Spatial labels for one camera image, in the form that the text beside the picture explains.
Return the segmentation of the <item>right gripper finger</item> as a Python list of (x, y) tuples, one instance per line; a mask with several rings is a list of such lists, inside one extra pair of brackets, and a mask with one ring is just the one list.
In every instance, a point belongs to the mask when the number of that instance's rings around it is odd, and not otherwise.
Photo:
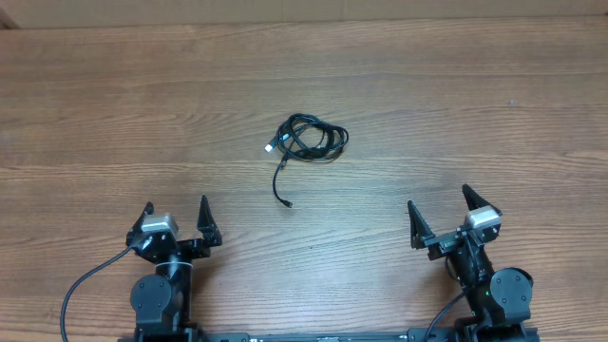
[(462, 192), (465, 197), (466, 205), (469, 211), (480, 209), (482, 207), (490, 206), (493, 210), (500, 215), (502, 211), (491, 204), (489, 201), (480, 196), (471, 186), (465, 183), (462, 186)]
[(408, 216), (410, 225), (410, 246), (413, 249), (426, 248), (427, 240), (435, 238), (435, 235), (432, 233), (412, 200), (408, 201)]

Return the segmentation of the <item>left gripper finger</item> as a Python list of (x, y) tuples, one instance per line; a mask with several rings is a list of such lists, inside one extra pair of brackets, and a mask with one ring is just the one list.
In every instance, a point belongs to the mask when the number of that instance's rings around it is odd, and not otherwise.
[(203, 240), (209, 247), (222, 245), (222, 235), (213, 219), (209, 201), (205, 195), (202, 195), (200, 199), (197, 229), (201, 232)]
[(134, 224), (134, 232), (135, 233), (139, 233), (142, 230), (142, 226), (143, 226), (143, 221), (144, 219), (149, 216), (152, 215), (154, 213), (154, 205), (151, 201), (149, 201), (143, 208), (142, 213), (140, 214), (139, 218), (136, 220), (135, 224)]

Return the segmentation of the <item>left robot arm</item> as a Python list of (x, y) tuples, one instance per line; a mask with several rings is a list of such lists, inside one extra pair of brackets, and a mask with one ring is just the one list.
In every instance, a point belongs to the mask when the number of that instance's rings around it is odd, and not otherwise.
[(193, 261), (207, 258), (222, 236), (206, 197), (199, 205), (200, 237), (179, 240), (173, 216), (156, 214), (147, 203), (131, 230), (126, 245), (152, 263), (155, 272), (134, 284), (130, 304), (136, 315), (136, 341), (207, 341), (200, 324), (191, 320)]

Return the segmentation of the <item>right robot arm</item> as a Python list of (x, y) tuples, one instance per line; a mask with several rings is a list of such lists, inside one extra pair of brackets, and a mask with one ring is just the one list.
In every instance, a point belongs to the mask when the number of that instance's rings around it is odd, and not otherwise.
[(485, 251), (502, 226), (502, 211), (469, 185), (462, 186), (468, 212), (455, 231), (435, 235), (413, 201), (408, 202), (410, 246), (441, 259), (462, 292), (438, 312), (425, 329), (408, 330), (422, 341), (538, 341), (527, 329), (531, 317), (533, 277), (520, 268), (496, 271)]

